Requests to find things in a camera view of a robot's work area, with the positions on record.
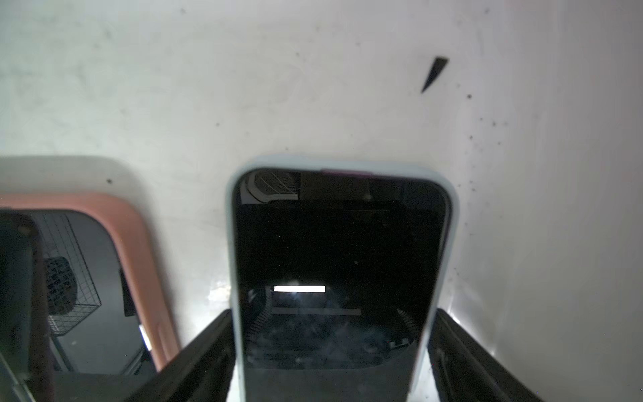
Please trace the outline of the pale green case phone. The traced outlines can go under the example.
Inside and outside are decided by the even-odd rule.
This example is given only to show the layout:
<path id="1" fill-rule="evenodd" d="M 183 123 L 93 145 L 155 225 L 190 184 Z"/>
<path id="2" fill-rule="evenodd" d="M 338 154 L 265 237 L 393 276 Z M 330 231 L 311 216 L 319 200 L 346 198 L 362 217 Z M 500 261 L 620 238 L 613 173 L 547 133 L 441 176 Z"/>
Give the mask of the pale green case phone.
<path id="1" fill-rule="evenodd" d="M 259 157 L 226 190 L 243 401 L 405 401 L 459 218 L 420 167 Z"/>

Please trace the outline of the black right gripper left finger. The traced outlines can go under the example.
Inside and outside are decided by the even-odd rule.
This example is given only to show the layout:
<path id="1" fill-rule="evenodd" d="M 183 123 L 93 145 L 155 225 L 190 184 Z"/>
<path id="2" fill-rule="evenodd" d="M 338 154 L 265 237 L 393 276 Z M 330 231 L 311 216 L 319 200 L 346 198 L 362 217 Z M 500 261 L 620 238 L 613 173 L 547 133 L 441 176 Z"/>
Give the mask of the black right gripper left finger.
<path id="1" fill-rule="evenodd" d="M 160 373 L 127 399 L 225 402 L 235 365 L 233 315 L 227 309 Z"/>

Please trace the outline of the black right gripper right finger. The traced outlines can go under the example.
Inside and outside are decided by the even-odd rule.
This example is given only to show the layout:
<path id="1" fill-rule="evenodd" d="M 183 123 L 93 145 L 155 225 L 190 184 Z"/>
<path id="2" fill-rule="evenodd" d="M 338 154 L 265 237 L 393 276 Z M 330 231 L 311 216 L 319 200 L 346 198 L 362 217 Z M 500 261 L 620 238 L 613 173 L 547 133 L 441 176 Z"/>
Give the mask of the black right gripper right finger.
<path id="1" fill-rule="evenodd" d="M 539 401 L 446 311 L 436 311 L 428 344 L 441 401 Z"/>

